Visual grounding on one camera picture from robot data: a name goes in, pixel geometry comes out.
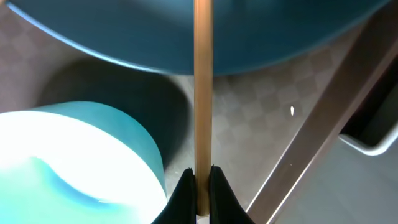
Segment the dark blue plate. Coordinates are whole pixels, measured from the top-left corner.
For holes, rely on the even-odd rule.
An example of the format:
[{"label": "dark blue plate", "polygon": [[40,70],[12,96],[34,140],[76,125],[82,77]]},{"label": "dark blue plate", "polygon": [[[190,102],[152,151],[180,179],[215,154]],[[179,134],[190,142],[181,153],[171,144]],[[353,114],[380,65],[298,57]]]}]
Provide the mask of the dark blue plate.
[{"label": "dark blue plate", "polygon": [[[286,60],[363,21],[388,0],[214,0],[214,73]],[[193,73],[193,0],[11,0],[9,7],[95,57]]]}]

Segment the checkered surface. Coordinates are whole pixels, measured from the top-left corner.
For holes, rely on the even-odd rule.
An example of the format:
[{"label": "checkered surface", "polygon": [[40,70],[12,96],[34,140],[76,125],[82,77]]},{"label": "checkered surface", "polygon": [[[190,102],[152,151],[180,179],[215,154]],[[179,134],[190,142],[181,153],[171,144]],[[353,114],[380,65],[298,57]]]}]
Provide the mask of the checkered surface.
[{"label": "checkered surface", "polygon": [[[220,166],[247,208],[311,111],[360,27],[292,60],[238,76],[214,79],[213,163]],[[88,57],[0,7],[0,112],[23,110],[49,75]],[[193,104],[193,77],[170,77]],[[290,113],[293,106],[294,115]],[[194,166],[193,125],[180,153],[165,171],[170,195]]]}]

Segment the brown strip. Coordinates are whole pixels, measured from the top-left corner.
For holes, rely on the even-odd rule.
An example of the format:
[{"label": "brown strip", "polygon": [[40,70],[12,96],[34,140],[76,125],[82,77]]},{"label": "brown strip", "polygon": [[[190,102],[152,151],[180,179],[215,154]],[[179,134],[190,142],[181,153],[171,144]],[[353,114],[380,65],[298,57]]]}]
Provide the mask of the brown strip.
[{"label": "brown strip", "polygon": [[364,28],[309,117],[249,207],[255,223],[270,223],[320,150],[339,132],[398,52],[398,4],[390,2]]},{"label": "brown strip", "polygon": [[197,214],[209,214],[211,170],[211,104],[213,91],[213,1],[195,0],[195,178]]}]

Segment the silver handle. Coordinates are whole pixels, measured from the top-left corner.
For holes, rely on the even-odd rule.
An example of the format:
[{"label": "silver handle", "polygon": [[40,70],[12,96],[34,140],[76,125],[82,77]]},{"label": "silver handle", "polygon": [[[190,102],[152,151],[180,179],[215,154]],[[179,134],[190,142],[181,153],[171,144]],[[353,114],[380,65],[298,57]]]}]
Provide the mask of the silver handle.
[{"label": "silver handle", "polygon": [[379,144],[373,147],[367,146],[347,134],[340,134],[338,137],[347,145],[353,147],[354,149],[362,152],[367,156],[378,156],[385,153],[390,148],[392,143],[394,143],[394,141],[398,138],[398,122],[396,122],[394,127],[390,129],[390,131],[379,142]]}]

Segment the chopstick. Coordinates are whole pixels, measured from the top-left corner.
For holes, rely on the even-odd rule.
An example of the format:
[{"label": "chopstick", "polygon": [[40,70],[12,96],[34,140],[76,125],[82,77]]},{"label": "chopstick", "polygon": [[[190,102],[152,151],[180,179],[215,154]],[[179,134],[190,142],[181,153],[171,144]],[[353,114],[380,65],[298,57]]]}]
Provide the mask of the chopstick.
[{"label": "chopstick", "polygon": [[195,180],[197,215],[208,215],[213,99],[213,0],[194,4]]}]

